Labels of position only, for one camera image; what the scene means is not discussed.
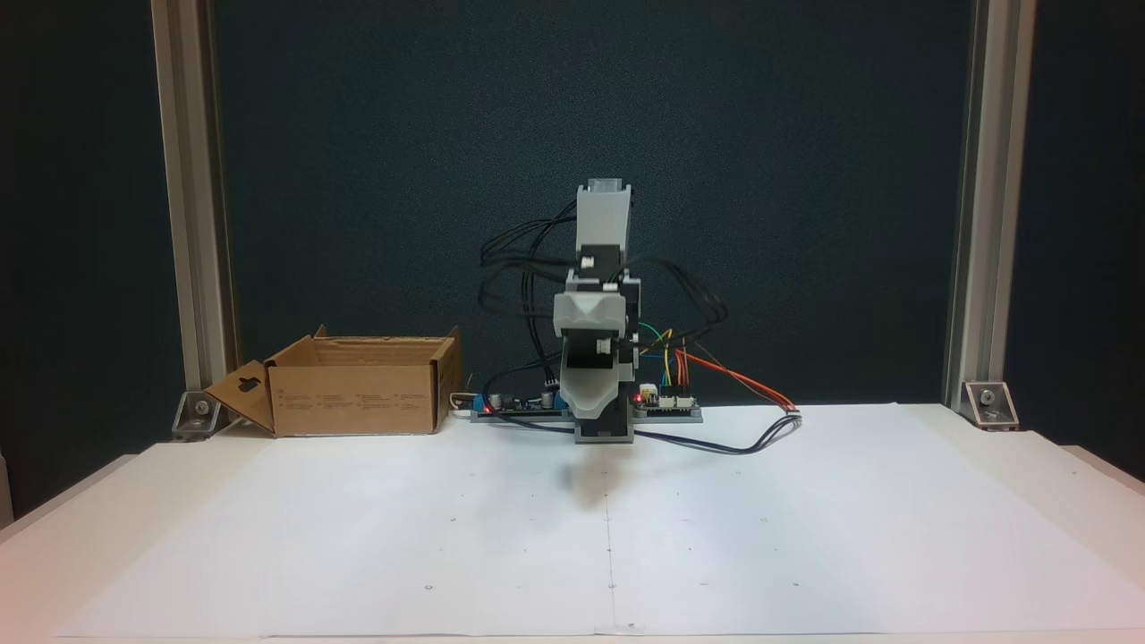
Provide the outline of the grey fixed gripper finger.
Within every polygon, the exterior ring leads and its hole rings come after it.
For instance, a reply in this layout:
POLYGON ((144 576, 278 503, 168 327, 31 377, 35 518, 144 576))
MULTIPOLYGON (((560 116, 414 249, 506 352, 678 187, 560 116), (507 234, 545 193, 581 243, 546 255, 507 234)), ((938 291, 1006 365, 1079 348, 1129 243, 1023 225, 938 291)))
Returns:
POLYGON ((619 413, 622 391, 619 385, 609 387, 562 385, 561 398, 572 419, 599 421, 619 413))

